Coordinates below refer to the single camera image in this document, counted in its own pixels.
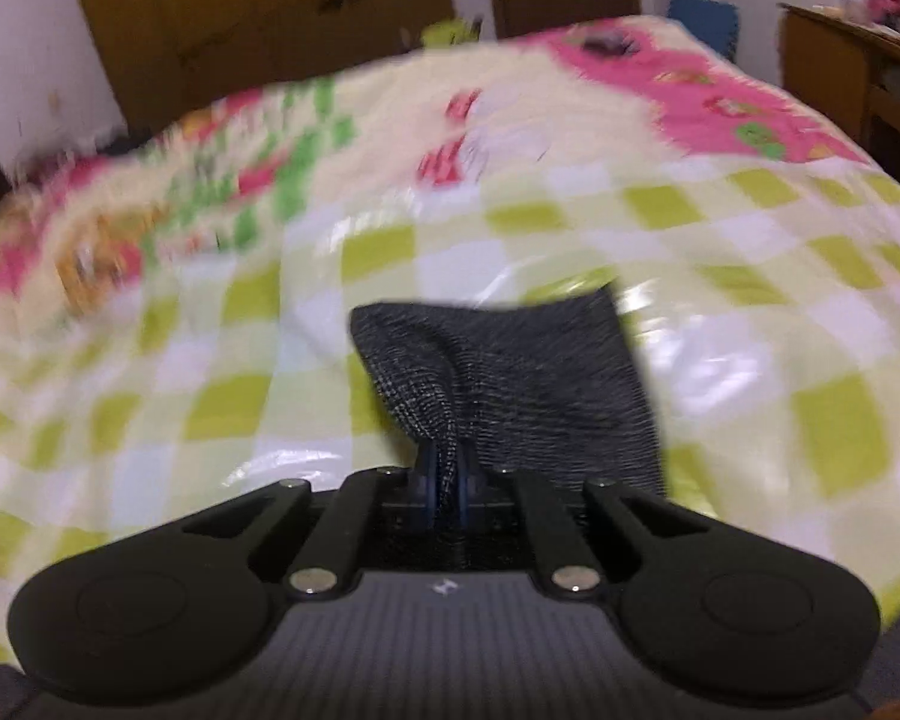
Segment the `blue chair back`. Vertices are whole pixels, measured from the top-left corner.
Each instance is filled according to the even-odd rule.
[[[667,18],[682,23],[698,41],[731,62],[737,53],[740,14],[729,2],[670,0]]]

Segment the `checkered blanket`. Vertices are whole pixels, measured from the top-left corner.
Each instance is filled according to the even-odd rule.
[[[261,202],[275,201],[262,199]],[[406,463],[348,340],[382,298],[615,280],[682,504],[900,611],[900,187],[838,159],[603,163],[329,204],[0,347],[0,661],[40,567],[283,477]]]

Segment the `bed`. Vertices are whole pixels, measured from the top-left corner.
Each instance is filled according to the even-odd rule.
[[[353,306],[611,280],[669,495],[850,567],[892,622],[900,186],[632,17],[242,93],[5,200],[0,662],[10,599],[54,560],[413,459]]]

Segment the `round black pad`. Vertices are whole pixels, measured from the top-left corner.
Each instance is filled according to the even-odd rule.
[[[626,585],[634,654],[675,685],[750,706],[810,703],[859,676],[879,610],[850,572],[748,533],[660,539]]]
[[[225,541],[130,538],[37,574],[7,629],[21,665],[52,693],[90,704],[180,695],[262,643],[264,586]]]
[[[741,634],[784,634],[806,622],[813,599],[801,584],[767,573],[725,574],[703,591],[703,608]]]

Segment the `screw head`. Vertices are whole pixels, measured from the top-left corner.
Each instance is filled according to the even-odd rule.
[[[332,590],[337,586],[337,575],[326,568],[301,568],[290,574],[290,587],[307,595]]]
[[[557,587],[570,592],[586,592],[600,584],[600,574],[586,565],[564,565],[550,578]]]

